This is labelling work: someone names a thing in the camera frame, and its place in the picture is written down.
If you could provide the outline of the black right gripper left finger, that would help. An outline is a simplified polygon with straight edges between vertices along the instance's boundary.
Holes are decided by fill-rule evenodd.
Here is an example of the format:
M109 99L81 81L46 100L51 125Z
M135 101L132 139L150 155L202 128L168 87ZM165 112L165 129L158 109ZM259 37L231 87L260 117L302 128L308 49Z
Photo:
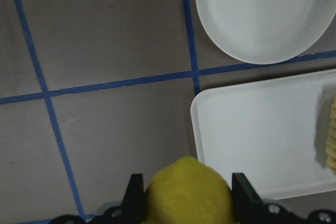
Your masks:
M144 219L144 183L141 173L132 174L120 205L107 209L103 214L85 221L80 216L63 215L54 223L122 223L137 224Z

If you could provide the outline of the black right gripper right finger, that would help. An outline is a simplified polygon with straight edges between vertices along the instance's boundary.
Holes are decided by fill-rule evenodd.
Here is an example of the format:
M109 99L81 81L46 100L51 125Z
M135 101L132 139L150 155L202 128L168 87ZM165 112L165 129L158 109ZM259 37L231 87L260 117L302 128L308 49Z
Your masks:
M245 174L232 174L234 213L239 223L335 223L335 211L319 209L301 218L274 200L262 199Z

